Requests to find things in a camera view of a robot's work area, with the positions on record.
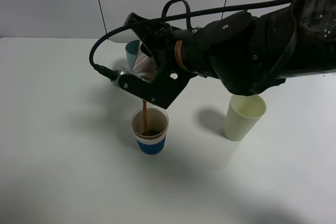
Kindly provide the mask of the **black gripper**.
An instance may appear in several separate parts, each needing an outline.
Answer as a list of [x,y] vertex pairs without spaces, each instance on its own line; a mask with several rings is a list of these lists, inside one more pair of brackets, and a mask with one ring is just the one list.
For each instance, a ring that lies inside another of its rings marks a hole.
[[135,13],[130,13],[124,22],[125,26],[137,23],[130,28],[142,43],[140,49],[147,56],[154,59],[157,72],[160,69],[172,73],[191,73],[180,66],[181,58],[175,56],[176,44],[192,37],[193,27],[189,20],[186,28],[181,29],[166,22],[150,22]]

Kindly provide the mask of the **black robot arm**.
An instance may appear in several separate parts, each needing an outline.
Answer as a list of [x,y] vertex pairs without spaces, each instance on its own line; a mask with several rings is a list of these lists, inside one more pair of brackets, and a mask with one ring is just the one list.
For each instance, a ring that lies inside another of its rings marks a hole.
[[162,88],[179,93],[198,75],[250,96],[287,78],[335,72],[335,0],[293,0],[260,17],[244,10],[199,29],[157,23],[134,32],[156,63],[150,81],[131,73],[120,78],[140,97]]

